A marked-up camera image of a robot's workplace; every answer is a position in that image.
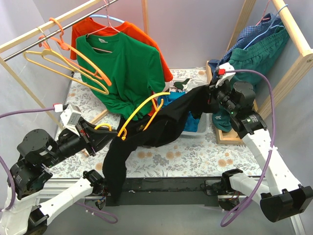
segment yellow hanger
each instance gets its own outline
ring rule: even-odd
[[[124,125],[122,126],[121,130],[118,132],[117,136],[120,137],[121,134],[124,132],[124,135],[122,137],[122,140],[125,140],[126,139],[126,134],[127,134],[127,131],[126,131],[126,126],[128,125],[128,123],[132,120],[132,118],[136,115],[136,113],[139,112],[139,110],[146,104],[148,103],[150,100],[152,100],[152,103],[153,103],[153,106],[155,108],[155,113],[152,115],[152,117],[150,118],[149,122],[147,123],[147,125],[145,126],[144,130],[146,130],[148,128],[148,126],[150,125],[150,123],[152,122],[152,120],[155,118],[155,116],[157,115],[158,111],[161,109],[163,103],[164,103],[164,100],[162,99],[161,100],[161,104],[160,106],[157,108],[157,105],[155,103],[155,101],[153,100],[155,97],[158,97],[160,95],[164,95],[164,94],[171,94],[169,92],[160,92],[160,93],[157,93],[157,94],[154,94],[152,96],[150,96],[149,98],[147,98],[145,101],[143,101],[139,106],[138,108],[135,109],[135,111],[130,115],[130,117],[126,120],[126,122],[124,123]]]
[[[33,60],[31,60],[31,59],[29,59],[29,58],[27,57],[27,54],[40,55],[43,59],[45,59],[45,60],[47,60],[47,61],[50,61],[50,62],[52,62],[52,63],[54,63],[54,64],[56,64],[56,65],[59,65],[59,66],[65,68],[65,69],[68,69],[68,70],[73,71],[73,72],[79,72],[79,73],[81,73],[82,75],[84,75],[85,77],[89,78],[91,81],[97,83],[103,90],[100,90],[100,89],[98,89],[98,88],[96,88],[96,87],[93,87],[93,86],[91,86],[91,85],[89,85],[89,84],[87,84],[87,83],[85,83],[85,82],[82,82],[82,81],[77,80],[77,79],[75,79],[75,78],[73,78],[73,77],[71,77],[71,76],[68,76],[68,75],[66,75],[66,74],[64,74],[64,73],[61,73],[60,71],[54,70],[54,69],[52,69],[52,68],[50,68],[50,67],[48,67],[48,66],[45,66],[45,65],[42,65],[42,64],[40,64],[40,63],[38,63],[38,62],[36,62],[36,61],[33,61]],[[61,65],[61,64],[59,64],[59,63],[57,63],[57,62],[55,62],[55,61],[52,61],[52,60],[50,60],[50,59],[45,58],[45,56],[47,56],[47,55],[52,55],[52,56],[54,56],[54,57],[60,59],[60,60],[63,61],[65,64],[67,64],[68,67],[66,67],[66,66],[64,66],[64,65]],[[55,52],[55,51],[53,51],[53,50],[51,50],[51,49],[44,49],[44,50],[41,51],[41,52],[29,51],[29,50],[27,50],[27,51],[25,51],[25,52],[23,53],[23,56],[24,56],[24,58],[25,58],[27,61],[29,61],[29,62],[31,62],[31,63],[33,63],[33,64],[35,64],[35,65],[38,65],[38,66],[43,67],[43,68],[45,68],[45,69],[47,69],[47,70],[50,70],[50,71],[52,71],[52,72],[55,72],[55,73],[57,73],[57,74],[59,74],[59,75],[62,75],[62,76],[64,76],[64,77],[67,77],[68,79],[70,79],[70,80],[72,80],[72,81],[78,82],[79,84],[82,84],[82,85],[84,85],[84,86],[87,86],[87,87],[89,87],[90,89],[93,89],[93,90],[95,90],[95,91],[97,91],[97,92],[100,92],[100,93],[102,93],[102,94],[109,94],[108,89],[107,89],[100,81],[98,81],[97,79],[92,78],[92,77],[91,77],[90,75],[88,75],[87,73],[85,73],[85,72],[79,70],[78,68],[76,68],[75,66],[73,66],[72,64],[70,64],[62,55],[60,55],[59,53],[57,53],[57,52]]]

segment floral tablecloth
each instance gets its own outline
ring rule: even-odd
[[[172,70],[177,78],[197,78],[206,81],[201,69]],[[72,83],[68,103],[77,105],[86,120],[92,120],[105,109],[89,88]],[[221,176],[226,170],[240,168],[248,175],[261,175],[261,169],[252,153],[244,145],[220,145],[211,117],[206,135],[197,138],[180,137],[158,148],[139,147],[126,161],[127,177],[196,177]],[[99,123],[106,122],[118,127],[119,115],[108,114]],[[80,178],[83,171],[96,169],[102,174],[102,162],[109,145],[95,157],[86,157],[82,152],[68,158],[51,169],[54,178]]]

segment blue hanger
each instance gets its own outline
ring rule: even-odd
[[[286,6],[288,6],[288,4],[286,4],[286,5],[284,5],[282,8],[280,8],[280,10],[276,13],[275,18],[273,19],[272,23],[271,23],[270,26],[268,27],[268,29],[267,29],[264,33],[261,33],[260,35],[256,36],[248,45],[246,45],[246,47],[244,48],[244,50],[247,49],[247,48],[251,45],[251,43],[253,43],[257,38],[259,38],[259,37],[261,37],[262,35],[266,34],[270,29],[275,28],[275,27],[284,27],[284,26],[282,26],[282,25],[275,25],[275,26],[272,27],[272,25],[274,24],[274,21],[276,20],[276,18],[277,18],[277,16],[278,16],[279,12],[280,12],[282,9],[284,9]]]
[[[104,16],[104,15],[91,15],[90,17],[92,17],[92,18],[108,18],[108,16]],[[109,16],[109,19],[113,20],[113,21],[120,22],[120,23],[124,23],[125,22],[123,20],[120,20],[120,19],[112,17],[112,16]]]

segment black garment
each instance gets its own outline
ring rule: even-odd
[[[147,130],[142,131],[150,117],[127,125],[127,136],[124,141],[120,137],[113,139],[104,159],[102,171],[115,200],[122,192],[126,178],[125,161],[132,151],[138,146],[159,147],[176,140],[184,130],[189,111],[197,114],[218,111],[218,107],[208,104],[207,89],[207,86],[196,87],[161,109]]]

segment metal bar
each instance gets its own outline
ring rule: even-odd
[[[110,2],[108,3],[108,5],[111,5],[111,4],[113,4],[113,3],[117,2],[117,1],[118,1],[118,0],[112,0],[112,1],[110,1]],[[76,24],[76,23],[82,21],[83,19],[87,18],[88,16],[91,16],[92,14],[94,14],[94,13],[96,13],[96,12],[98,12],[98,11],[100,11],[100,10],[106,8],[106,7],[107,7],[106,5],[100,6],[99,8],[95,9],[94,11],[92,11],[92,12],[86,14],[85,16],[83,16],[83,17],[81,17],[81,18],[79,18],[79,19],[77,19],[77,20],[75,20],[75,21],[69,23],[68,25],[64,26],[63,29],[67,29],[67,28],[73,26],[74,24]],[[54,35],[56,35],[56,34],[58,34],[58,33],[60,33],[60,32],[61,32],[61,30],[58,29],[58,30],[54,31],[53,33],[48,34],[46,37],[47,37],[47,38],[51,38],[51,37],[53,37]],[[24,51],[27,51],[27,50],[31,49],[32,47],[38,45],[39,43],[42,43],[42,42],[45,41],[45,40],[46,40],[46,38],[42,38],[42,39],[40,39],[40,40],[38,40],[38,41],[36,41],[36,42],[30,44],[29,46],[27,46],[27,47],[25,47],[25,48],[23,48],[23,49],[21,49],[21,50],[15,52],[14,54],[9,55],[8,57],[4,58],[4,61],[8,61],[8,60],[14,58],[14,57],[17,56],[17,55],[22,54]]]

